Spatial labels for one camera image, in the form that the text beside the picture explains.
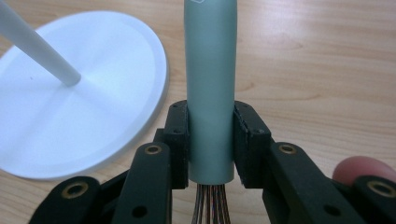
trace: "metal wire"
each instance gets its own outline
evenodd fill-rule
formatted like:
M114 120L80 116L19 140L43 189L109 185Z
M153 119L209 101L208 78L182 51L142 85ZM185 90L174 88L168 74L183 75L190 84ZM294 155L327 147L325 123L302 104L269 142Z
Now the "metal wire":
M191 224L230 224L224 185L197 185L194 215Z

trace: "white disc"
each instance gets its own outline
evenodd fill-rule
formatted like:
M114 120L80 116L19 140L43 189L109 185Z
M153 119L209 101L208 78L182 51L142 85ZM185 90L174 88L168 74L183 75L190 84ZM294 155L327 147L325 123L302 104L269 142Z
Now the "white disc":
M37 29L82 75L73 87L16 47L0 60L0 168L55 179L97 168L137 142L168 84L163 46L131 16L93 11Z

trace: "white pole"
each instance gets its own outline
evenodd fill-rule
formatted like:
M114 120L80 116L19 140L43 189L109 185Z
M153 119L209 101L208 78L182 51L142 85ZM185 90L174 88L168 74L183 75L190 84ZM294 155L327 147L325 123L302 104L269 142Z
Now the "white pole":
M66 86L76 85L81 75L11 7L0 0L0 34L56 76Z

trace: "teal cylinder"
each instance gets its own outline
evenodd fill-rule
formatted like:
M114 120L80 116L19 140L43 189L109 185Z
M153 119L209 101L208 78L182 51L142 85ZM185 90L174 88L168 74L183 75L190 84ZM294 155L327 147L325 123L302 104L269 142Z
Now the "teal cylinder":
M185 0L189 177L203 185L233 180L236 0Z

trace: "wood surface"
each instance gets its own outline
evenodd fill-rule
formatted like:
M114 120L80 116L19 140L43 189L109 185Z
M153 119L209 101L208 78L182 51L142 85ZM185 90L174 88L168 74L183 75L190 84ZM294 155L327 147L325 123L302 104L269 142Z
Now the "wood surface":
M7 2L35 28L81 11L115 10L157 33L169 59L169 92L138 146L163 127L170 104L186 99L182 0ZM10 47L0 37L0 55ZM276 141L302 147L325 175L353 155L396 168L394 0L240 0L236 71L235 99L258 111ZM138 146L86 175L105 182L125 171ZM0 223L27 223L59 182L0 171ZM260 190L244 189L237 175L226 189L232 223L269 223ZM191 222L194 201L193 183L174 190L173 223Z

